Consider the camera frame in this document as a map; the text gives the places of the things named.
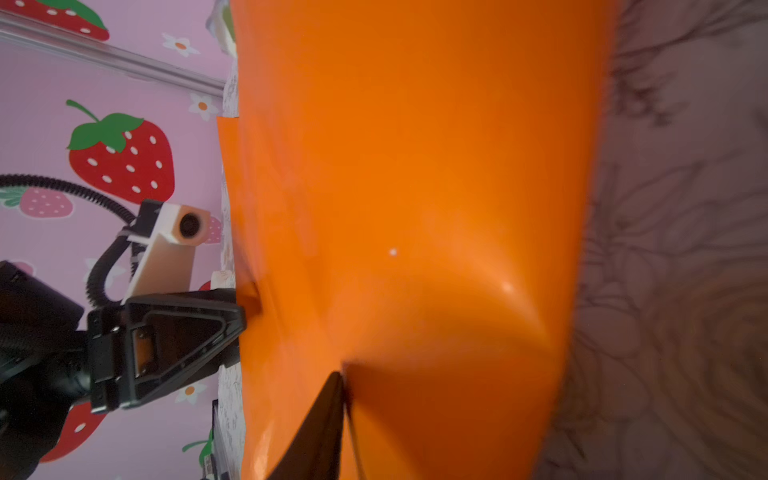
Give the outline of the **floral patterned table mat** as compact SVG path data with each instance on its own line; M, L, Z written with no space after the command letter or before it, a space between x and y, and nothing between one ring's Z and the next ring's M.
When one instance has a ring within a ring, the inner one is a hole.
M612 2L568 354L526 479L763 479L767 5Z

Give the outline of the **orange wrapping paper sheet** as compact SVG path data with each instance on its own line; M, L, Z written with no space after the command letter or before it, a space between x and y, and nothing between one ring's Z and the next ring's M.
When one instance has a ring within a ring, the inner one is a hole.
M236 1L246 447L330 373L345 479L526 479L565 370L612 1Z

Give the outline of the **left aluminium corner post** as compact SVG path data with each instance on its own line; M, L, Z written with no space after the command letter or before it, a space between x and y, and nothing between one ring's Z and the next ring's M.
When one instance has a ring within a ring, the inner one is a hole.
M222 98L225 81L106 45L18 15L1 13L1 41L106 68L130 78Z

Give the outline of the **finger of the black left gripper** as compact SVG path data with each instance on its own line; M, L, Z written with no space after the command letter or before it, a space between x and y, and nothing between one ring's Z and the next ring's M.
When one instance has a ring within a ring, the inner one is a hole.
M138 408L235 365L245 329L233 289L142 295L91 311L92 411Z

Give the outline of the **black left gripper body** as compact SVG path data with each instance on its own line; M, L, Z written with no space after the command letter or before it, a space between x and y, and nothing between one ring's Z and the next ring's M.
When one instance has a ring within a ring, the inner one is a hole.
M89 398L84 308L1 263L1 477L27 479Z

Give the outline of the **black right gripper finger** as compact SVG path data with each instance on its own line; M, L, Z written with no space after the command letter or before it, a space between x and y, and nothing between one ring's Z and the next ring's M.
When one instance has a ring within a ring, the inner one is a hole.
M345 387L332 372L268 480L337 480L345 419Z

